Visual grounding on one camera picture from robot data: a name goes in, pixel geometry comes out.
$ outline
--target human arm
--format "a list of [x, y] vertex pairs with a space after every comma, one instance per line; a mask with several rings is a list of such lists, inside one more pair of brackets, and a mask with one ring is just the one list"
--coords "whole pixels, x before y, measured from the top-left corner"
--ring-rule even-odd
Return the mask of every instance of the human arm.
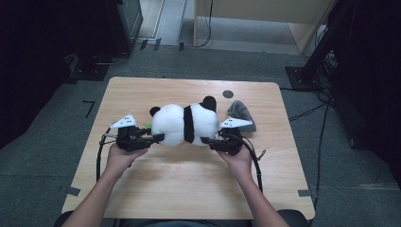
[[256, 226], [288, 226], [253, 181], [252, 158], [248, 149], [242, 146], [241, 151], [235, 156], [225, 152], [219, 152], [218, 154], [227, 163], [231, 173], [241, 187], [250, 206]]
[[147, 151], [147, 149], [141, 149], [126, 152], [120, 149], [117, 144], [112, 144], [103, 174], [88, 196], [62, 226], [101, 226], [115, 183], [123, 175], [127, 167]]

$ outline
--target panda's black ear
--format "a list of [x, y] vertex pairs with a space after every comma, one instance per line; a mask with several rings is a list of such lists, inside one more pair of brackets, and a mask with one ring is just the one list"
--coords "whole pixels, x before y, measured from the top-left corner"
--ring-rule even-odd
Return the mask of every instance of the panda's black ear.
[[216, 112], [217, 103], [216, 103], [216, 99], [215, 99], [213, 96], [206, 96], [206, 97], [203, 99], [203, 102], [200, 103], [200, 105], [201, 105], [204, 109], [207, 109], [207, 110]]
[[160, 107], [152, 107], [149, 112], [151, 116], [154, 116], [158, 111], [160, 111]]

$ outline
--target black pole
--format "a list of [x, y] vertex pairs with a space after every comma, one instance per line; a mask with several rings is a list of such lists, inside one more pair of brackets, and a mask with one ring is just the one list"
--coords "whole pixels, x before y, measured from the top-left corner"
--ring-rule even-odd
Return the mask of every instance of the black pole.
[[347, 13], [353, 8], [357, 0], [346, 0], [339, 9], [333, 22], [323, 35], [315, 51], [310, 56], [304, 67], [286, 66], [287, 75], [293, 90], [321, 90], [322, 88], [315, 84], [316, 70], [321, 61], [329, 53], [331, 43], [340, 26], [344, 25]]

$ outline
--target wooden desk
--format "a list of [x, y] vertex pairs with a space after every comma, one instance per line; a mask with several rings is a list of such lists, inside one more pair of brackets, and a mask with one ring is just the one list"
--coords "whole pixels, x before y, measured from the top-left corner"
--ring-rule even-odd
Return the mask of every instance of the wooden desk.
[[[209, 17], [212, 0], [195, 1], [194, 45], [197, 44], [198, 16]], [[218, 0], [213, 2], [212, 17], [288, 23], [299, 51], [304, 53], [335, 2], [334, 0]]]
[[[223, 97], [225, 90], [232, 91], [234, 97]], [[81, 193], [77, 197], [67, 195], [62, 212], [76, 209], [95, 185], [98, 142], [114, 121], [132, 114], [143, 128], [144, 123], [151, 122], [151, 107], [170, 103], [185, 107], [201, 102], [205, 96], [216, 98], [220, 122], [227, 118], [234, 100], [247, 105], [257, 132], [244, 135], [258, 154], [267, 151], [259, 163], [265, 196], [276, 209], [296, 209], [313, 218], [311, 198], [298, 195], [298, 190], [308, 188], [277, 84], [193, 79], [110, 80], [72, 182]], [[108, 149], [103, 149], [102, 170]], [[115, 186], [105, 218], [251, 219], [252, 214], [218, 154], [208, 146], [184, 142], [175, 148], [154, 144], [137, 159]]]

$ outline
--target panda's white head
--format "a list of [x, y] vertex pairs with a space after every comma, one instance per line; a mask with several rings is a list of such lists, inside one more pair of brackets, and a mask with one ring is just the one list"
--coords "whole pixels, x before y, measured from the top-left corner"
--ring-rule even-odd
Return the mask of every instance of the panda's white head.
[[214, 97], [207, 96], [201, 103], [193, 103], [185, 108], [168, 104], [162, 108], [153, 107], [150, 114], [152, 134], [165, 134], [160, 144], [178, 146], [183, 141], [204, 146], [201, 137], [218, 138], [217, 103]]

